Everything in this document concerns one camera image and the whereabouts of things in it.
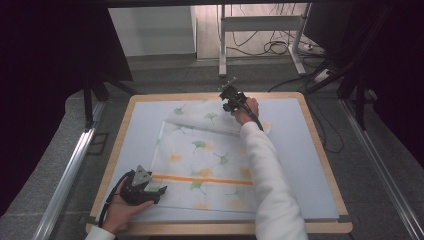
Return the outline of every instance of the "wall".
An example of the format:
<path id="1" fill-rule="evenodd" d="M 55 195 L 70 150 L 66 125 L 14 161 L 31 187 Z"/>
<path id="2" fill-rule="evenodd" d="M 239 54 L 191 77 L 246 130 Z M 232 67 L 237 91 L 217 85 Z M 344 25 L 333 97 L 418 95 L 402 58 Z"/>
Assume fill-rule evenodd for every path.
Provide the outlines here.
<path id="1" fill-rule="evenodd" d="M 194 7 L 109 9 L 125 56 L 195 53 Z"/>

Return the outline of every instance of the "white sleeve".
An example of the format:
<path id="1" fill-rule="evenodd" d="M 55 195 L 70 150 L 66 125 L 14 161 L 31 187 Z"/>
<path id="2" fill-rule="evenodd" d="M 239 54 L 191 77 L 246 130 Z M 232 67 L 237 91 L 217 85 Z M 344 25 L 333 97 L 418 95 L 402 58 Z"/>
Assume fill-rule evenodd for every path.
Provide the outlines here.
<path id="1" fill-rule="evenodd" d="M 85 238 L 85 240 L 114 240 L 114 239 L 115 239 L 115 235 L 96 226 L 91 227 L 90 233 Z"/>
<path id="2" fill-rule="evenodd" d="M 274 145 L 255 122 L 244 124 L 240 137 L 246 144 L 258 203 L 255 220 L 257 239 L 308 239 L 305 221 Z"/>

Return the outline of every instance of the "hand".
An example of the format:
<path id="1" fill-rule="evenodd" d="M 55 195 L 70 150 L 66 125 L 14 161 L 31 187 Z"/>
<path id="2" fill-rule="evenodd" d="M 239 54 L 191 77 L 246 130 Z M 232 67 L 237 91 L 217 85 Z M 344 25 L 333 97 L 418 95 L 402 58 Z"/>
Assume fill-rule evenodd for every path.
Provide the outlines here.
<path id="1" fill-rule="evenodd" d="M 252 110 L 252 112 L 259 117 L 259 104 L 256 101 L 255 98 L 247 98 L 246 105 L 249 106 L 249 108 Z M 247 122 L 252 122 L 253 119 L 249 114 L 244 110 L 244 108 L 239 108 L 237 111 L 233 113 L 234 117 L 236 118 L 237 122 L 240 123 L 240 125 L 244 125 Z"/>
<path id="2" fill-rule="evenodd" d="M 126 180 L 127 178 L 124 178 L 121 184 L 119 184 L 115 193 L 116 195 L 113 196 L 113 199 L 109 205 L 106 219 L 102 226 L 104 230 L 114 235 L 116 235 L 119 229 L 121 229 L 125 224 L 129 222 L 129 220 L 134 214 L 143 211 L 144 209 L 153 205 L 153 201 L 148 201 L 138 206 L 128 205 L 128 203 L 125 202 L 125 200 L 122 199 L 122 197 L 118 194 L 121 191 L 122 185 Z"/>

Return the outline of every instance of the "orange stripe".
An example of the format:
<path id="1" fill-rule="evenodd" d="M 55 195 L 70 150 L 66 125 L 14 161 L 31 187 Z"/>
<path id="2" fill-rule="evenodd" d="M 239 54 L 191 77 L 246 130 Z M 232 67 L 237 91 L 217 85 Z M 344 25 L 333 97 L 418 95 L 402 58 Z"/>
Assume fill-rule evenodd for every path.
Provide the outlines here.
<path id="1" fill-rule="evenodd" d="M 161 174 L 152 174 L 154 179 L 166 179 L 174 181 L 185 181 L 185 182 L 214 182 L 214 183 L 226 183 L 226 184 L 239 184 L 239 185 L 248 185 L 252 186 L 253 183 L 249 181 L 241 180 L 230 180 L 230 179 L 215 179 L 215 178 L 193 178 L 193 177 L 178 177 L 178 176 L 169 176 Z"/>

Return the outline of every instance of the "person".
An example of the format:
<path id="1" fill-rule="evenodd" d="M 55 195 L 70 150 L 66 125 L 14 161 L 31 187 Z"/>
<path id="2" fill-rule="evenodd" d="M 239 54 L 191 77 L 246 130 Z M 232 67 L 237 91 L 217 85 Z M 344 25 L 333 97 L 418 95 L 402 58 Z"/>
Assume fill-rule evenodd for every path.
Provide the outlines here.
<path id="1" fill-rule="evenodd" d="M 259 104 L 255 98 L 247 98 L 246 104 L 256 116 L 259 115 Z M 259 240 L 308 239 L 300 207 L 271 140 L 259 129 L 246 110 L 239 109 L 233 115 L 242 126 L 240 137 L 246 145 L 255 198 L 258 203 L 255 218 L 256 238 Z M 103 229 L 93 227 L 86 239 L 113 239 L 114 234 L 129 221 L 132 215 L 151 205 L 151 202 L 147 202 L 140 206 L 128 206 L 119 195 L 115 195 L 107 211 Z"/>

